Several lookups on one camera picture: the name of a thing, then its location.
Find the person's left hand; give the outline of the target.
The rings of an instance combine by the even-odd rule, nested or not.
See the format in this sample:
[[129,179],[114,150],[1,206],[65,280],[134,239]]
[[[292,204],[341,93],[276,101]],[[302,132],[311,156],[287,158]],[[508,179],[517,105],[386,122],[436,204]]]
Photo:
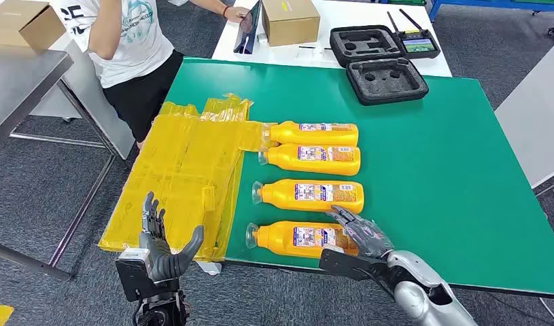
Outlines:
[[222,12],[223,17],[230,22],[240,23],[249,14],[249,9],[244,7],[226,6]]

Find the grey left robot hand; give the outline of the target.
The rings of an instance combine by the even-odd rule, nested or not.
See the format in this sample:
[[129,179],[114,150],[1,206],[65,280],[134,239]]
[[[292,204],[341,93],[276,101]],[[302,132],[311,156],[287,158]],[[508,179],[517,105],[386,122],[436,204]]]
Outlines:
[[150,278],[154,282],[183,275],[204,240],[204,226],[198,225],[185,247],[179,253],[172,254],[166,239],[164,215],[165,210],[158,209],[158,200],[155,199],[154,193],[148,192],[143,203],[139,246],[150,252]]

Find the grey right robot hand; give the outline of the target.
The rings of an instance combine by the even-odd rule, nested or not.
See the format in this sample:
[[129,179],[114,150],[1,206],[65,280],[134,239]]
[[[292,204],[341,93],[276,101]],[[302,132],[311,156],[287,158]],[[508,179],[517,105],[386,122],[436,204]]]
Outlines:
[[379,259],[394,250],[391,240],[374,221],[335,205],[326,214],[340,224],[355,242],[358,255]]

